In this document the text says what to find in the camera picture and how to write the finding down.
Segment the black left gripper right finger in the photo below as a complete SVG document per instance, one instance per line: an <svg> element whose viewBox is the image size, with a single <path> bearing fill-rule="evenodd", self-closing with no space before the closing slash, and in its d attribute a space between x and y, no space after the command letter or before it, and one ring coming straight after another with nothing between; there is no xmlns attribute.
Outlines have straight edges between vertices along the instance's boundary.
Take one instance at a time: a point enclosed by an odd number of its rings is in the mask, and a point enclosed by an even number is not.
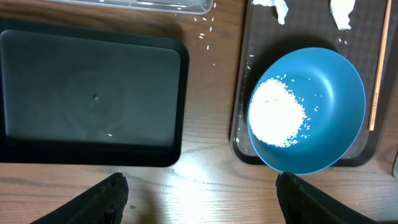
<svg viewBox="0 0 398 224"><path fill-rule="evenodd" d="M291 172L279 174L275 186L286 224L377 223Z"/></svg>

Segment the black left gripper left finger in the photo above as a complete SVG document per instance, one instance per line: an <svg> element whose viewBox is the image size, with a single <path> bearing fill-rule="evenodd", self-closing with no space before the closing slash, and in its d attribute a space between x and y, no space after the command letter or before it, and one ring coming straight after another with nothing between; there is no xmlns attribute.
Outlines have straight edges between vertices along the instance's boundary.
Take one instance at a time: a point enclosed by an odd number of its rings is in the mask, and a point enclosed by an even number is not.
<svg viewBox="0 0 398 224"><path fill-rule="evenodd" d="M121 173L114 173L33 224L120 224L129 187Z"/></svg>

